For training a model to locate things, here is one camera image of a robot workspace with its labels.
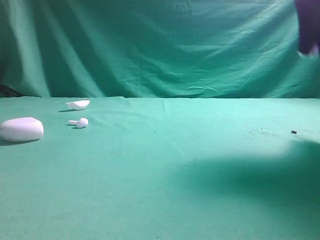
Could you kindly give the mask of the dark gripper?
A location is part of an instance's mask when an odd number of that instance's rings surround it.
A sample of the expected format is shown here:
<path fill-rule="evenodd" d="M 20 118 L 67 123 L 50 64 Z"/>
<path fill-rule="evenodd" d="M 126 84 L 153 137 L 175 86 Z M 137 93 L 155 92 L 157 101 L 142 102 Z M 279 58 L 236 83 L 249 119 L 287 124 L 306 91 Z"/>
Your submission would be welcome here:
<path fill-rule="evenodd" d="M 295 0 L 298 19 L 297 51 L 308 53 L 314 45 L 320 48 L 320 1 Z"/>

